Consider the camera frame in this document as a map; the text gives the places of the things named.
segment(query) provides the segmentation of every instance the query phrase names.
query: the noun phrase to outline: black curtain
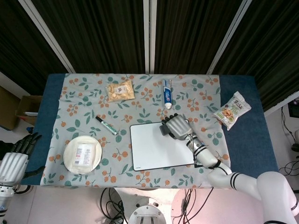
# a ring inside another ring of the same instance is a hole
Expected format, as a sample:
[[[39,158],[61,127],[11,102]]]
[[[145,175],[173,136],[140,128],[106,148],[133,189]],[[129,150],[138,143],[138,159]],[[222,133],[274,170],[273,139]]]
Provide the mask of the black curtain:
[[[241,0],[159,0],[155,73],[205,74]]]
[[[0,71],[32,95],[42,95],[50,73],[66,72],[16,0],[0,1]]]
[[[77,73],[144,73],[142,0],[33,0]]]
[[[213,73],[254,76],[264,110],[299,91],[299,1],[254,0]]]

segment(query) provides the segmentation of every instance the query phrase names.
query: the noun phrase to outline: bag of chips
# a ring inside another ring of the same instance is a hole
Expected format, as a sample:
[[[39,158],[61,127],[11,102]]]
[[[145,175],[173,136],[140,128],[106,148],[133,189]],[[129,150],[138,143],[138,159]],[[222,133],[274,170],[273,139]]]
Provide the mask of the bag of chips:
[[[245,102],[244,97],[237,91],[224,106],[212,114],[212,117],[216,117],[220,120],[229,131],[237,121],[238,117],[242,116],[250,109],[251,106]]]
[[[107,87],[108,102],[135,99],[134,89],[130,80],[120,84],[111,83]]]

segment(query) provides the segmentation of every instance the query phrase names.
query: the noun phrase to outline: toothpaste tube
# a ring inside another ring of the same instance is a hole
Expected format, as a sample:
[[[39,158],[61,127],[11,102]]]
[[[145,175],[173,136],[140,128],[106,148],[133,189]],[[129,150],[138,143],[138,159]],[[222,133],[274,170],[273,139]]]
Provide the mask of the toothpaste tube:
[[[171,79],[162,80],[162,88],[164,95],[164,105],[169,110],[171,108]]]

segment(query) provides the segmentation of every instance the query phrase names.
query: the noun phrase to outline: paper plate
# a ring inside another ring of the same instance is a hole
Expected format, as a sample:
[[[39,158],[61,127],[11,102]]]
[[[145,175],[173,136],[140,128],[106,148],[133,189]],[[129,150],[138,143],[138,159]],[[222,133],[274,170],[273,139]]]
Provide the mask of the paper plate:
[[[95,138],[93,138],[91,136],[87,136],[87,135],[83,135],[83,136],[74,138],[65,147],[64,155],[63,155],[65,167],[70,172],[72,172],[74,174],[87,174],[87,173],[91,172],[92,170],[86,172],[85,167],[76,167],[76,166],[72,165],[72,163],[73,163],[72,159],[73,159],[74,154],[76,154],[78,142],[96,143],[95,158],[94,158],[92,170],[94,170],[97,167],[97,165],[100,163],[100,160],[102,158],[102,147],[101,147],[100,143]]]

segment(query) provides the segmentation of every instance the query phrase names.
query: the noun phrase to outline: robotic arm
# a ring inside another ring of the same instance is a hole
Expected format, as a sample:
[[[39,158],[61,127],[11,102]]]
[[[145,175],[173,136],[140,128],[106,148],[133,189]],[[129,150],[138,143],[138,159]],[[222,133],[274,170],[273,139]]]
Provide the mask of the robotic arm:
[[[42,171],[25,173],[29,157],[36,141],[41,137],[38,133],[27,135],[14,144],[10,153],[6,153],[0,165],[0,223],[2,223],[8,206],[14,196],[13,187],[20,183],[22,178],[29,177]]]
[[[162,121],[160,130],[163,135],[184,140],[194,153],[197,161],[212,169],[208,180],[217,188],[232,188],[260,200],[263,204],[264,224],[296,224],[294,216],[299,206],[286,178],[277,172],[265,172],[257,179],[233,172],[228,166],[215,158],[205,144],[199,140],[189,124],[181,115],[174,114]]]

